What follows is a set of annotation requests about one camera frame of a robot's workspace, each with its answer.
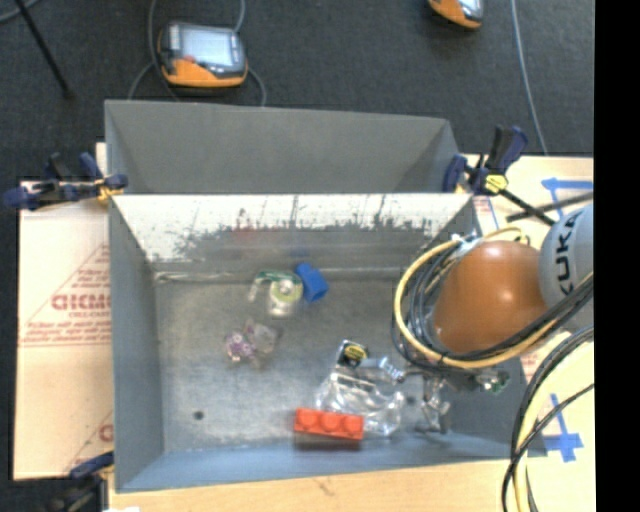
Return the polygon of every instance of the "yellow cable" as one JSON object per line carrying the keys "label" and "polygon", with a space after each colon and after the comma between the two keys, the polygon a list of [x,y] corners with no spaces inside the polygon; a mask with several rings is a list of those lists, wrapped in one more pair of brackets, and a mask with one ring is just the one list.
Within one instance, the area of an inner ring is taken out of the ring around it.
{"label": "yellow cable", "polygon": [[[487,234],[486,236],[483,237],[483,239],[493,238],[493,237],[502,235],[507,232],[512,232],[512,231],[522,233],[522,230],[520,228],[515,226],[508,226],[506,228],[502,228]],[[557,322],[557,320],[553,319],[549,321],[547,324],[542,326],[538,334],[529,336],[528,338],[524,339],[522,342],[518,343],[517,345],[499,354],[486,357],[484,359],[480,359],[477,361],[467,361],[467,360],[457,359],[451,356],[443,356],[439,352],[436,352],[435,350],[431,350],[430,348],[425,347],[422,343],[420,343],[420,341],[416,339],[413,333],[411,333],[411,331],[405,324],[404,319],[402,317],[402,299],[405,294],[407,283],[424,263],[429,261],[434,256],[440,254],[441,252],[444,252],[459,244],[460,244],[459,240],[450,240],[437,247],[434,247],[433,249],[425,252],[420,257],[418,257],[402,275],[400,281],[398,282],[398,287],[396,289],[396,293],[394,296],[393,314],[394,314],[398,329],[400,330],[404,338],[418,352],[422,353],[428,359],[432,361],[437,361],[441,364],[453,366],[456,368],[463,368],[463,369],[478,369],[478,368],[485,368],[487,366],[494,366],[496,364],[506,361],[507,359],[511,359],[512,357],[518,356],[523,352],[532,348],[535,344],[537,344],[540,341],[540,339],[542,338],[542,333],[545,332],[548,328],[553,327],[553,325]]]}
{"label": "yellow cable", "polygon": [[[518,432],[518,441],[516,444],[516,450],[520,448],[522,443],[525,441],[529,433],[533,430],[535,423],[538,419],[540,411],[544,407],[545,402],[548,400],[550,392],[549,389],[553,389],[555,386],[558,377],[562,374],[561,369],[566,370],[567,366],[571,366],[579,361],[585,354],[591,353],[594,350],[594,344],[589,343],[584,348],[577,349],[574,354],[570,356],[569,360],[565,360],[561,363],[561,366],[558,366],[553,372],[547,376],[547,378],[542,382],[540,387],[536,390],[533,397],[531,397],[531,401],[527,406],[527,410],[525,411],[522,417],[522,423],[520,424],[520,430]],[[513,489],[516,498],[516,506],[519,512],[530,512],[529,507],[529,497],[527,493],[528,484],[527,484],[527,472],[526,472],[526,462],[527,462],[527,454],[524,453],[518,466],[516,466],[514,471],[514,481],[513,481]]]}

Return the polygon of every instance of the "white cable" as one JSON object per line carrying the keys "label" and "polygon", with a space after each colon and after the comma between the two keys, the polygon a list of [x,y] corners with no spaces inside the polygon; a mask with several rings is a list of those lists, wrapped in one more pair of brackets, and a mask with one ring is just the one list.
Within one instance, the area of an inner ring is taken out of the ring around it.
{"label": "white cable", "polygon": [[531,111],[531,117],[533,118],[533,124],[536,129],[536,134],[538,135],[538,140],[540,141],[540,145],[542,146],[542,152],[547,155],[547,146],[544,142],[544,137],[542,136],[542,130],[540,129],[540,124],[538,123],[538,116],[536,114],[536,108],[533,103],[533,96],[531,95],[531,89],[529,87],[529,77],[527,75],[527,68],[524,63],[524,54],[522,52],[522,38],[520,36],[520,24],[518,23],[518,14],[516,12],[516,0],[511,0],[511,17],[513,19],[513,30],[516,38],[516,47],[518,49],[518,62],[520,63],[520,71],[522,72],[522,80],[524,82],[524,87],[527,92],[527,101],[529,102],[529,110]]}
{"label": "white cable", "polygon": [[162,71],[160,70],[160,64],[158,63],[158,55],[156,53],[156,49],[154,47],[153,41],[153,17],[155,15],[156,4],[158,0],[151,0],[151,5],[149,6],[149,13],[147,15],[147,44],[149,45],[149,53],[151,55],[151,61],[153,63],[153,67],[160,78],[160,81],[164,85],[164,88],[169,93],[169,95],[175,100],[180,101],[180,98],[176,96],[176,93],[171,90],[171,87],[167,84],[164,77],[162,76]]}
{"label": "white cable", "polygon": [[240,27],[244,23],[244,15],[247,11],[247,6],[245,0],[240,0],[240,15],[238,16],[238,21],[236,22],[236,26],[234,27],[234,32],[240,32]]}
{"label": "white cable", "polygon": [[258,82],[258,85],[260,86],[260,91],[262,91],[262,100],[260,101],[260,106],[264,107],[267,104],[267,88],[264,86],[264,83],[253,69],[249,68],[249,74],[254,78],[256,82]]}

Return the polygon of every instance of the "blue plastic block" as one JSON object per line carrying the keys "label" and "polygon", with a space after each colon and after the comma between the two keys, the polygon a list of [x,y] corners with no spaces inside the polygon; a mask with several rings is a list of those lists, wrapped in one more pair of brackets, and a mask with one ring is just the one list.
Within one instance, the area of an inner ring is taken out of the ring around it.
{"label": "blue plastic block", "polygon": [[322,273],[309,263],[300,263],[296,266],[295,272],[302,280],[304,286],[303,297],[307,302],[315,302],[324,297],[329,291],[329,285]]}

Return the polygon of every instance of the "device screen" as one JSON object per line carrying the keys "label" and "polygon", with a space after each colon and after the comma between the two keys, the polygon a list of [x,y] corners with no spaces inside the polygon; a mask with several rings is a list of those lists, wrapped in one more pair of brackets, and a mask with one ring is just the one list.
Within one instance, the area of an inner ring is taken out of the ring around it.
{"label": "device screen", "polygon": [[182,29],[182,53],[201,62],[231,66],[229,34],[196,27]]}

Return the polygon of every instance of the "clamp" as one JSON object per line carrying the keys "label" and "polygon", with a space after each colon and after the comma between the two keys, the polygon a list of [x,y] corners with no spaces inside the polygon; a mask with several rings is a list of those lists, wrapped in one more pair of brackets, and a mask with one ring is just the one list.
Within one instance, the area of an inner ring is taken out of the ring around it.
{"label": "clamp", "polygon": [[5,206],[17,210],[37,210],[45,206],[96,198],[105,204],[114,194],[121,194],[129,184],[124,174],[104,176],[96,160],[88,152],[79,156],[82,181],[65,182],[69,171],[59,153],[52,154],[44,167],[45,179],[30,188],[19,186],[3,194]]}
{"label": "clamp", "polygon": [[46,505],[38,507],[40,512],[79,512],[88,510],[106,510],[108,508],[107,480],[101,472],[115,462],[114,452],[109,451],[90,459],[69,472],[69,479],[76,485],[49,499]]}
{"label": "clamp", "polygon": [[445,170],[443,192],[455,192],[458,184],[464,182],[463,175],[466,174],[467,179],[463,188],[469,192],[487,196],[501,195],[528,214],[553,226],[556,221],[507,190],[509,185],[506,177],[507,169],[520,158],[527,144],[527,136],[517,126],[510,128],[497,126],[489,156],[485,159],[484,155],[480,155],[475,167],[468,165],[464,156],[460,154],[453,156]]}

